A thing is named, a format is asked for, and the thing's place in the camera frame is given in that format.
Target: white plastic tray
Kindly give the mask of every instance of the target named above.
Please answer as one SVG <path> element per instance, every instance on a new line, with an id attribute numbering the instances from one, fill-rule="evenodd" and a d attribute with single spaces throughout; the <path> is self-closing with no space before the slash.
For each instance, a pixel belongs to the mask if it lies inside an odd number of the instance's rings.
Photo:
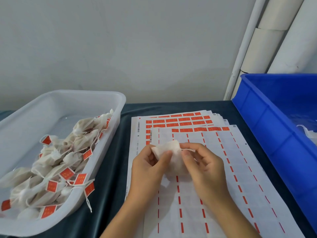
<path id="1" fill-rule="evenodd" d="M 16 167 L 31 167 L 44 135 L 66 138 L 78 120 L 113 109 L 108 129 L 83 170 L 88 174 L 87 180 L 93 179 L 120 123 L 125 101 L 122 93 L 106 91 L 57 90 L 37 97 L 0 122 L 0 177 Z M 0 203 L 9 196 L 10 188 L 0 189 Z M 84 200 L 83 188 L 73 189 L 65 204 L 44 219 L 17 220 L 19 211 L 13 208 L 1 212 L 5 217 L 0 218 L 0 234 L 33 236 L 44 232 L 74 212 Z"/>

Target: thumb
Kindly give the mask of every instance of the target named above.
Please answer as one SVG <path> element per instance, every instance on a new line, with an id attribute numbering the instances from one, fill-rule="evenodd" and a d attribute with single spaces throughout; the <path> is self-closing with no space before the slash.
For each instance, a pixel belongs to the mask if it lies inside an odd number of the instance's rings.
<path id="1" fill-rule="evenodd" d="M 188 150 L 186 149 L 182 150 L 182 158 L 186 168 L 188 169 L 188 172 L 190 173 L 192 177 L 200 174 L 199 166 L 194 160 L 194 157 L 191 155 L 191 153 Z"/>
<path id="2" fill-rule="evenodd" d="M 164 152 L 159 161 L 154 165 L 155 169 L 160 173 L 164 174 L 165 171 L 168 168 L 168 165 L 170 164 L 171 158 L 172 158 L 173 152 L 172 151 L 166 151 Z"/>

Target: dark green tablecloth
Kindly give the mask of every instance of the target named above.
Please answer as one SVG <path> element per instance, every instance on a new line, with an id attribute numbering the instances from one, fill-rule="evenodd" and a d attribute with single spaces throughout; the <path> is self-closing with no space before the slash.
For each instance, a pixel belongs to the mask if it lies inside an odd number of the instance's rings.
<path id="1" fill-rule="evenodd" d="M 125 198 L 131 117 L 154 116 L 205 109 L 221 114 L 224 119 L 228 119 L 230 124 L 236 124 L 239 127 L 267 176 L 287 204 L 305 237 L 317 238 L 317 235 L 296 204 L 293 196 L 286 188 L 231 101 L 126 104 L 121 112 L 120 125 L 97 173 L 95 191 L 89 196 L 93 213 L 90 213 L 87 205 L 84 203 L 76 212 L 63 219 L 56 226 L 34 237 L 99 237 L 107 224 L 116 215 Z M 9 114 L 11 114 L 9 111 L 0 113 L 0 119 L 5 118 Z"/>

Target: blue plastic bin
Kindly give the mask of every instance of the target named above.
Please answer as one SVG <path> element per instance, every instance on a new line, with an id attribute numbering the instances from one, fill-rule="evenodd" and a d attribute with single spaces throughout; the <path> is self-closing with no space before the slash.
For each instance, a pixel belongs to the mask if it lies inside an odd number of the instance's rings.
<path id="1" fill-rule="evenodd" d="M 244 74 L 232 102 L 317 232 L 316 74 Z"/>

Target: person's right hand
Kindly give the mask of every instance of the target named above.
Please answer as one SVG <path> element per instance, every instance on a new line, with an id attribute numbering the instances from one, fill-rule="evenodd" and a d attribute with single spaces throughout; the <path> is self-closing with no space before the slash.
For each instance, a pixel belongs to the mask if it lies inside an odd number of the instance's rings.
<path id="1" fill-rule="evenodd" d="M 204 204 L 212 209 L 215 205 L 231 201 L 223 160 L 199 143 L 181 143 L 180 148 L 196 151 L 183 150 L 182 157 Z"/>

